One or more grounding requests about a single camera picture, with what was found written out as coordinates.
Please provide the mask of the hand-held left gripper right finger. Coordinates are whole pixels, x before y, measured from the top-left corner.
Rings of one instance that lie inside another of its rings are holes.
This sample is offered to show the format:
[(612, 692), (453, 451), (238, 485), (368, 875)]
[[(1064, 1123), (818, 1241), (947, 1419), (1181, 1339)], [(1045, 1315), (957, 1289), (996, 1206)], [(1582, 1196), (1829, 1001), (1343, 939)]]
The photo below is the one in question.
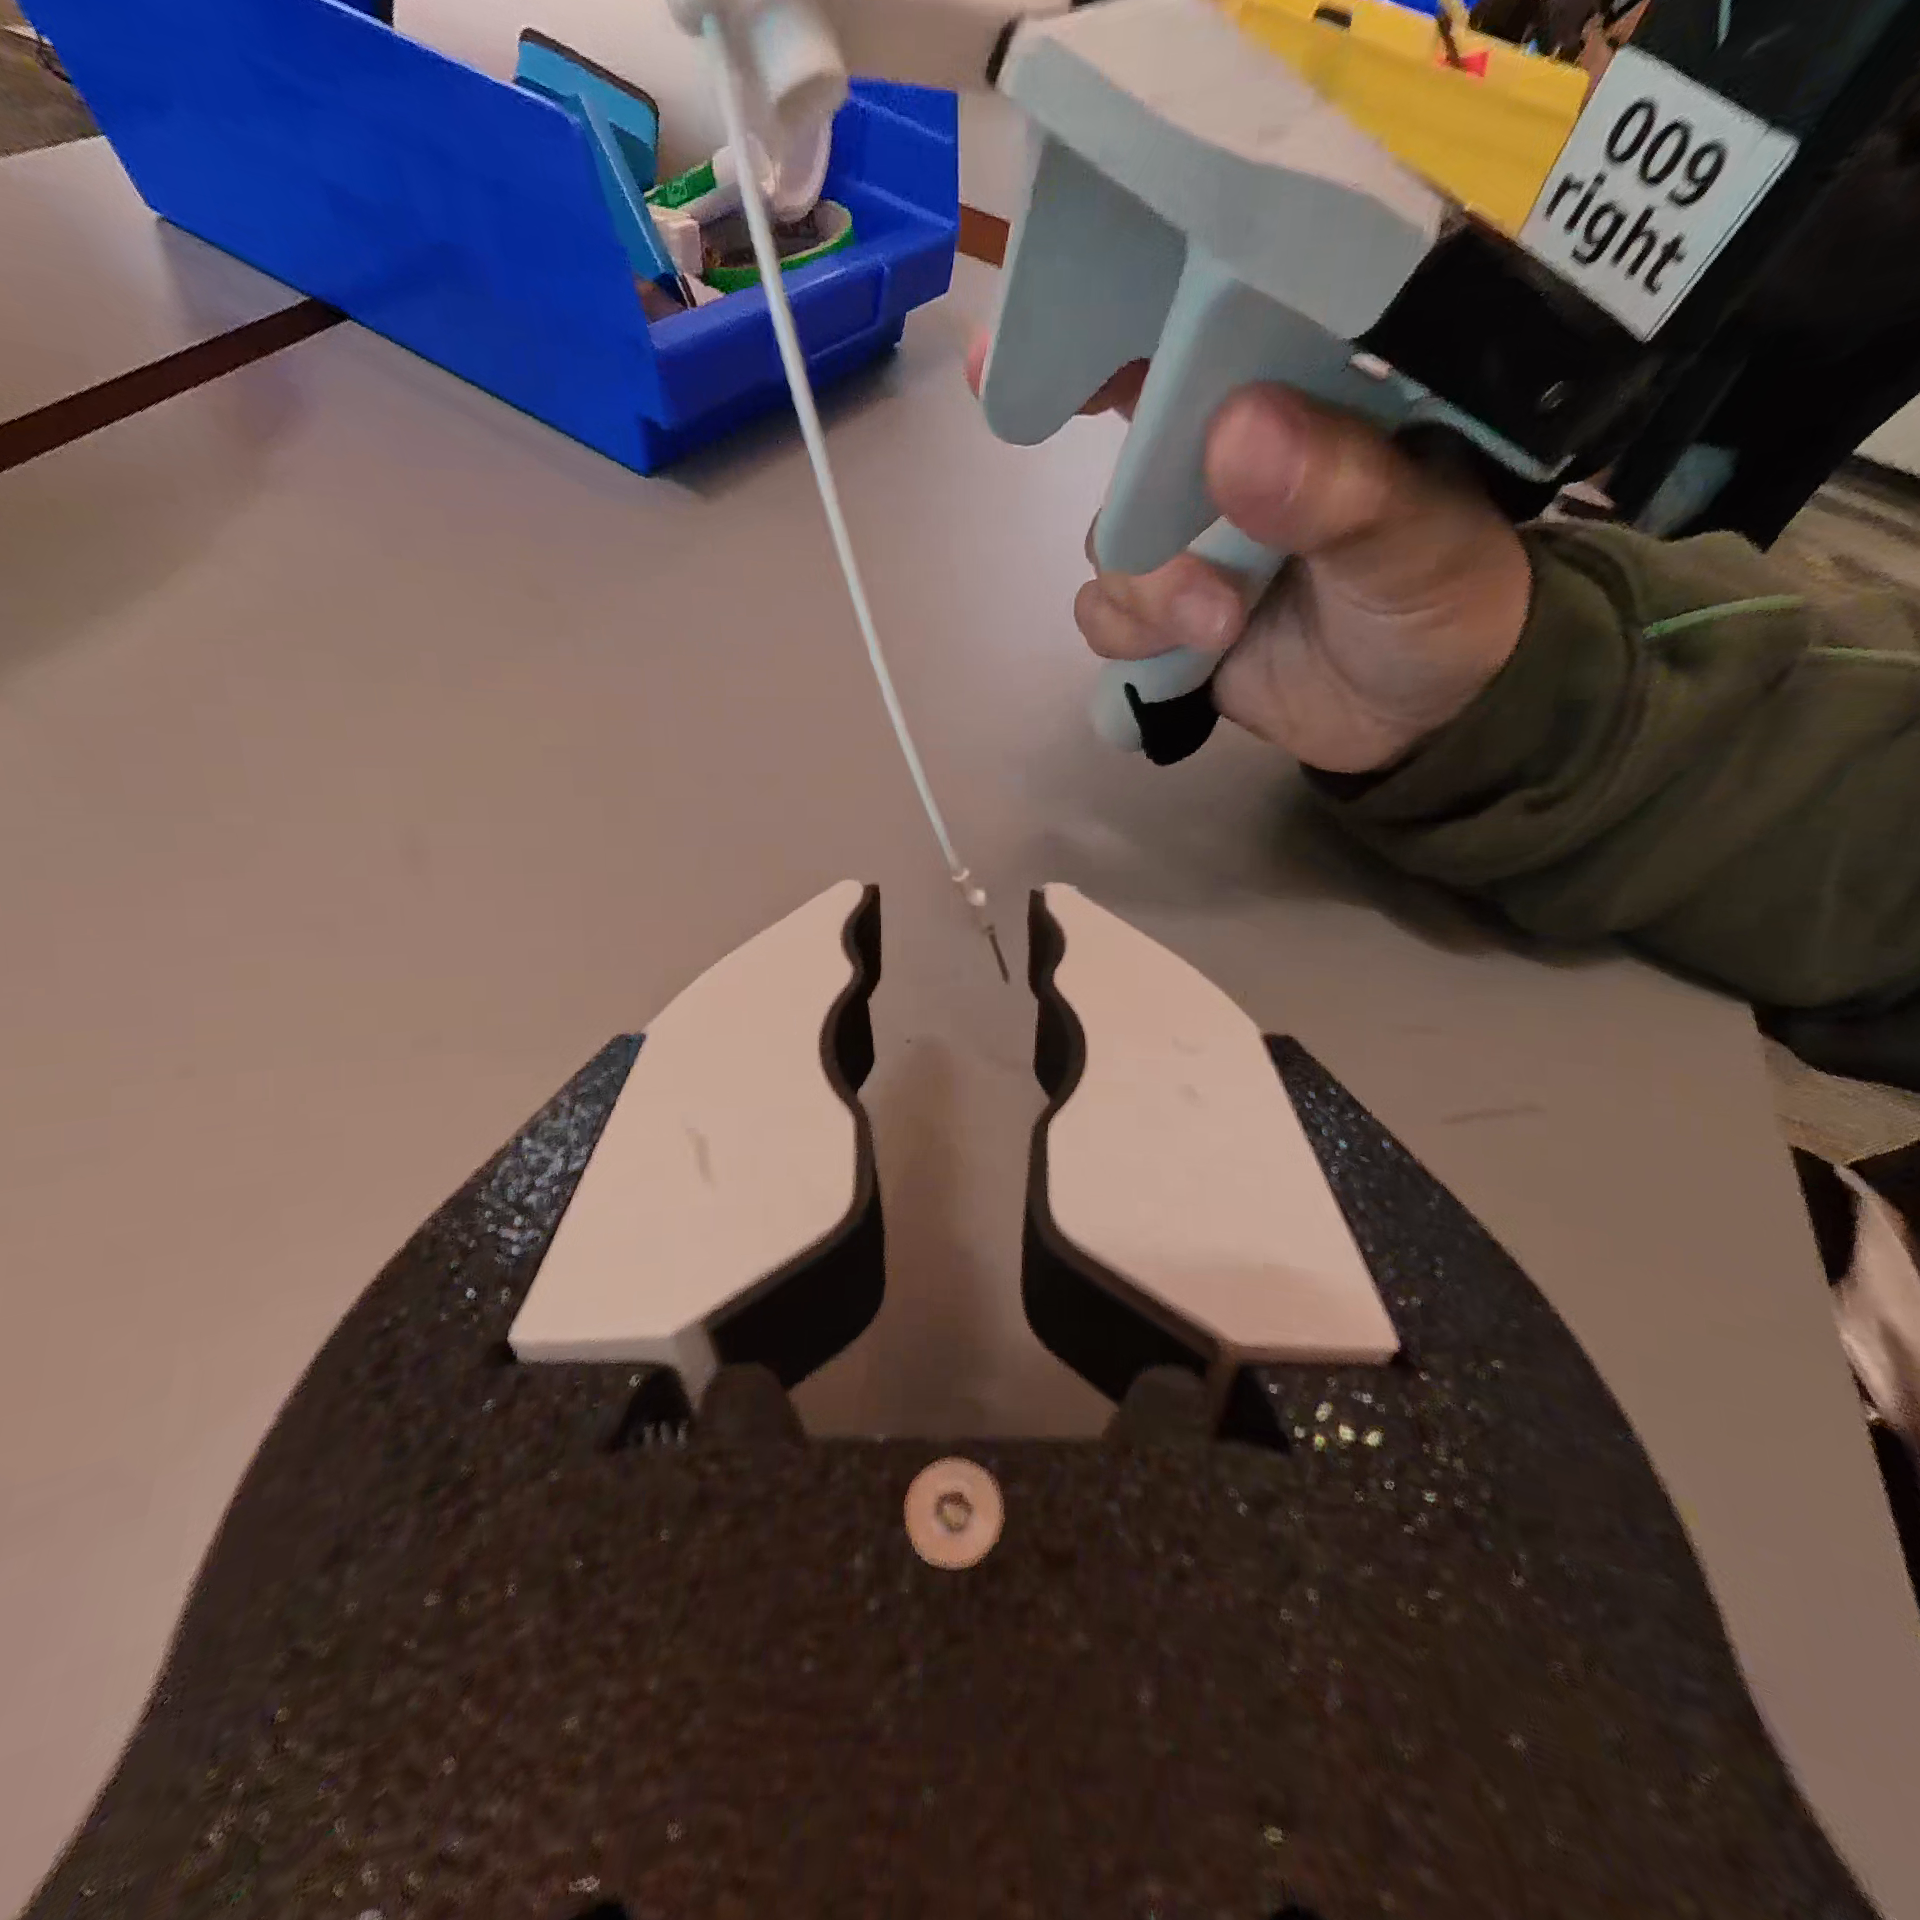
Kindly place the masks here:
[(1023, 1316), (1107, 1402), (1156, 1370), (1213, 1409), (1284, 1364), (1386, 1364), (1386, 1299), (1259, 1024), (1067, 883), (1028, 898)]

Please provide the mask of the person's right hand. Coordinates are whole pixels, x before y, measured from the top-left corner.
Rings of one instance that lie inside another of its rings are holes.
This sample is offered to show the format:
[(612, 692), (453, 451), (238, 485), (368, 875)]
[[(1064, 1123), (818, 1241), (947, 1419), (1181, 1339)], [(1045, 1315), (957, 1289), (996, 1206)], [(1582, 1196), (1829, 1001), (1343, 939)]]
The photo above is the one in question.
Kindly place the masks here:
[(1215, 514), (1284, 569), (1253, 596), (1190, 554), (1138, 577), (1095, 568), (1072, 602), (1093, 657), (1211, 657), (1228, 722), (1359, 778), (1455, 720), (1515, 653), (1530, 554), (1463, 474), (1276, 384), (1220, 405), (1205, 474)]

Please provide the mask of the blue box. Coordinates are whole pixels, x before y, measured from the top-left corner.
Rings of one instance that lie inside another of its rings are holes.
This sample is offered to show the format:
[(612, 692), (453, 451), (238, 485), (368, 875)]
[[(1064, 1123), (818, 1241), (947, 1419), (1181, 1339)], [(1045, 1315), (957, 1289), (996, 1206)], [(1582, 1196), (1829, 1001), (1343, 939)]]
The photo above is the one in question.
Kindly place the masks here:
[(678, 267), (644, 200), (659, 177), (661, 115), (653, 97), (534, 28), (519, 30), (515, 85), (563, 107), (586, 130), (630, 273), (648, 284), (674, 282)]

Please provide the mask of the black and white cloth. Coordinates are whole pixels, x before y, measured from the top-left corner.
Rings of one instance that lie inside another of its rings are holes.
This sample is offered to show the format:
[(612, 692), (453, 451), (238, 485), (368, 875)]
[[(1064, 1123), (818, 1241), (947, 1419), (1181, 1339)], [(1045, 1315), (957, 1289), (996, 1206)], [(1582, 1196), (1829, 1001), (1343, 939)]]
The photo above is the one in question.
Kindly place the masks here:
[(1842, 1356), (1871, 1419), (1917, 1462), (1917, 1142), (1832, 1164), (1792, 1149)]

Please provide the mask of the white foam cylinder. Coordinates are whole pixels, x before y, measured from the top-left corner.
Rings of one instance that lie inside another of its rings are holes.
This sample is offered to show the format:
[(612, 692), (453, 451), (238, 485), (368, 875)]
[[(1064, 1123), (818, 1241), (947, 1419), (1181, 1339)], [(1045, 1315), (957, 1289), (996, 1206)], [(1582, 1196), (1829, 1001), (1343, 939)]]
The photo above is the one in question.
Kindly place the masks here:
[(522, 30), (644, 90), (661, 115), (659, 172), (674, 177), (727, 140), (699, 43), (667, 2), (394, 2), (394, 28), (495, 81), (517, 66)]

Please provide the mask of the yellow plastic bin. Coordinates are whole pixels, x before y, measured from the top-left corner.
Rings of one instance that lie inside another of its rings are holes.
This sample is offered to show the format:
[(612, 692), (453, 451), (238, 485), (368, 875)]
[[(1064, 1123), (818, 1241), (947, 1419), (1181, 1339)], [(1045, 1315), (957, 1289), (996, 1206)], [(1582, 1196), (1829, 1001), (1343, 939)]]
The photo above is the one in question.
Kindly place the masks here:
[(1218, 12), (1470, 217), (1518, 235), (1590, 75), (1460, 5), (1223, 2)]

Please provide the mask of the blue plastic bin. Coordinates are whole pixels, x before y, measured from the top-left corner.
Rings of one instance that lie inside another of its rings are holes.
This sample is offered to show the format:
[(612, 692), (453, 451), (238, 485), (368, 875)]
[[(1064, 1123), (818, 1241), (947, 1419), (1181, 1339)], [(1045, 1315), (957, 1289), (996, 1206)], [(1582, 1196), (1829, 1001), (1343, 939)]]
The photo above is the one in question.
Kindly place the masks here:
[(586, 130), (394, 5), (21, 9), (152, 213), (615, 465), (788, 412), (759, 289), (652, 317)]

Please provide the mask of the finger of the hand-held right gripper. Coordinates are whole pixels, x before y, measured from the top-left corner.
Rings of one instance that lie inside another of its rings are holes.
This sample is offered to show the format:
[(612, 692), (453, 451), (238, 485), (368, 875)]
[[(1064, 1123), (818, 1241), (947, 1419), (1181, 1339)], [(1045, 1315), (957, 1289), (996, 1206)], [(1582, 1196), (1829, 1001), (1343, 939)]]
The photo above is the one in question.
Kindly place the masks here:
[(850, 73), (925, 90), (995, 90), (1021, 28), (1078, 2), (835, 2)]
[(1036, 445), (1118, 369), (1205, 432), (1238, 387), (1280, 382), (1388, 425), (1431, 409), (1355, 365), (1438, 242), (1446, 203), (1226, 17), (1040, 17), (996, 91), (1036, 147), (981, 405)]

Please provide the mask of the person's right forearm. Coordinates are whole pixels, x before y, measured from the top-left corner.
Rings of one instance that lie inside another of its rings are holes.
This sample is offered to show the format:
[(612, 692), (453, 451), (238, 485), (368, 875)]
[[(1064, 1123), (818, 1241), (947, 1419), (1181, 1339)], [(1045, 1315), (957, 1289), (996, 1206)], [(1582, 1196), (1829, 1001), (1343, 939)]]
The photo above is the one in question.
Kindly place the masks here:
[(1307, 782), (1383, 862), (1552, 944), (1620, 944), (1782, 1033), (1916, 1032), (1916, 651), (1748, 542), (1533, 524), (1527, 626), (1383, 771)]

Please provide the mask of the green tape roll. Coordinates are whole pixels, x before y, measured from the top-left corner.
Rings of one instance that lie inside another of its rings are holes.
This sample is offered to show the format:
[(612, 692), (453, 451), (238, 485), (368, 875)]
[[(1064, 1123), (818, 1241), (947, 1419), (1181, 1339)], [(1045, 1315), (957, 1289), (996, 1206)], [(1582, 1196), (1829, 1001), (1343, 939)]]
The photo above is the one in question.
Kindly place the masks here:
[[(818, 200), (814, 208), (790, 222), (771, 214), (768, 224), (780, 273), (797, 273), (855, 242), (852, 213), (836, 200)], [(748, 213), (735, 208), (704, 224), (701, 289), (727, 297), (749, 290), (759, 282), (760, 266)]]

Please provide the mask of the white plug with thin cable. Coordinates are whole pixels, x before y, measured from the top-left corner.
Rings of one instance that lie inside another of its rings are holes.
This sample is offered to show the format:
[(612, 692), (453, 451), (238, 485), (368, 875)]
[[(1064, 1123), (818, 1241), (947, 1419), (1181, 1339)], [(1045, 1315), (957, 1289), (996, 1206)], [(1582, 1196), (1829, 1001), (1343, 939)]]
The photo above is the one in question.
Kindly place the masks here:
[(783, 285), (774, 224), (760, 192), (760, 170), (749, 155), (749, 110), (754, 93), (771, 115), (765, 148), (795, 132), (828, 126), (848, 97), (848, 70), (839, 56), (826, 14), (814, 5), (669, 5), (683, 32), (699, 38), (710, 70), (710, 86), (722, 115), (727, 144), (734, 153), (743, 217), (749, 228), (759, 289), (773, 325), (783, 384), (800, 425), (806, 466), (843, 580), (862, 651), (875, 684), (880, 707), (893, 734), (906, 774), (916, 794), (922, 813), (947, 877), (963, 900), (979, 938), (995, 960), (996, 974), (1011, 982), (1012, 971), (991, 917), (983, 885), (963, 859), (934, 797), (918, 746), (910, 731), (896, 692), (891, 666), (885, 657), (870, 596), (867, 592), (848, 517), (835, 482), (826, 428), (808, 382), (808, 365), (800, 342), (794, 306)]

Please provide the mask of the green and white tube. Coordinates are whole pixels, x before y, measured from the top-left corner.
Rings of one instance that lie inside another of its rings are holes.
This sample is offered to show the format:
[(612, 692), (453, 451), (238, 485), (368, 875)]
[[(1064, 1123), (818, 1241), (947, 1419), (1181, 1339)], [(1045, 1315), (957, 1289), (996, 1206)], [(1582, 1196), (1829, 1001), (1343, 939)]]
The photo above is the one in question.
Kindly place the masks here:
[(740, 213), (744, 197), (735, 152), (718, 148), (683, 174), (659, 180), (647, 190), (644, 202), (659, 222), (674, 224), (706, 226)]

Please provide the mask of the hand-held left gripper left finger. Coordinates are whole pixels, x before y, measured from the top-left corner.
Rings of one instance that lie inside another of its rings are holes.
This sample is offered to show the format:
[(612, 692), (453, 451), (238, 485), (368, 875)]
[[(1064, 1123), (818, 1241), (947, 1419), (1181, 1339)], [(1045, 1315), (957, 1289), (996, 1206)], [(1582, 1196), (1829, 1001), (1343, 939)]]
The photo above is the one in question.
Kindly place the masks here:
[(878, 1315), (880, 891), (839, 880), (696, 974), (639, 1036), (509, 1330), (519, 1362), (636, 1362), (699, 1400), (800, 1386)]

